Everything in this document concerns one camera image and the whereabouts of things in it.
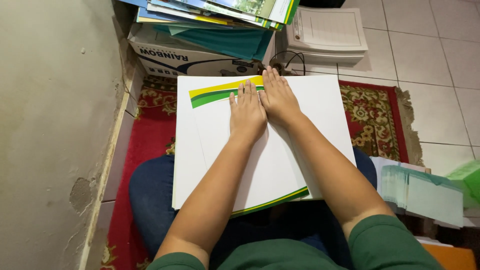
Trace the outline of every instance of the hand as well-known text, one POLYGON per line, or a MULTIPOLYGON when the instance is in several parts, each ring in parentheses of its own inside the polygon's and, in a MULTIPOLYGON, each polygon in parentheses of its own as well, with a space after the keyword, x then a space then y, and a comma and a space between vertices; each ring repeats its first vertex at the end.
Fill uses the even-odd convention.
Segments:
POLYGON ((244 141, 249 146, 264 134, 267 127, 267 115, 258 99, 255 84, 246 81, 245 87, 239 85, 238 98, 230 93, 230 138, 244 141))
POLYGON ((268 119, 288 128, 299 116, 302 116, 299 102, 284 77, 268 66, 263 74, 265 91, 260 90, 260 101, 268 119))

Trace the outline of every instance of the damaged wall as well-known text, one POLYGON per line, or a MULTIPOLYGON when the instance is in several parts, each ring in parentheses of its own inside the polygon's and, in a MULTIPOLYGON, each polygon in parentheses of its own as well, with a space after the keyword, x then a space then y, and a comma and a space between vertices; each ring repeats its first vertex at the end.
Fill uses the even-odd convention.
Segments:
POLYGON ((110 1, 0 1, 2 269, 78 268, 121 84, 110 1))

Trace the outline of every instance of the white tile floor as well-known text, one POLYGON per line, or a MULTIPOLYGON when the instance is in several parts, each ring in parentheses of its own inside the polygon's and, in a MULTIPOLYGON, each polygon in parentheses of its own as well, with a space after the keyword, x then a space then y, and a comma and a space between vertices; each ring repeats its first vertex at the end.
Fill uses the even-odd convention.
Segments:
POLYGON ((307 65, 307 74, 409 90, 434 174, 480 160, 480 0, 346 0, 352 7, 362 15, 364 59, 353 68, 307 65))

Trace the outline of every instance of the right hand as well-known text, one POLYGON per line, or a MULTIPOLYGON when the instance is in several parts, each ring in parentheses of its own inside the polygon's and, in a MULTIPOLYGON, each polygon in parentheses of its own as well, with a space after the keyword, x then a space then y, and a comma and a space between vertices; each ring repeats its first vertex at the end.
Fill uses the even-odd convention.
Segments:
POLYGON ((268 119, 288 128, 299 116, 303 115, 299 102, 288 86, 287 80, 281 77, 275 68, 272 69, 268 66, 262 76, 265 91, 258 92, 268 119))

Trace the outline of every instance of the orange object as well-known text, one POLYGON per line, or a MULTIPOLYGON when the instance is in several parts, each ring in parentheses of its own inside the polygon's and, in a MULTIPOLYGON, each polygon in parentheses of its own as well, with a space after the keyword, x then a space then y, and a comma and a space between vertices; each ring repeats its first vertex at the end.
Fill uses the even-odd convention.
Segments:
POLYGON ((445 270, 476 270, 473 251, 467 248, 422 244, 445 270))

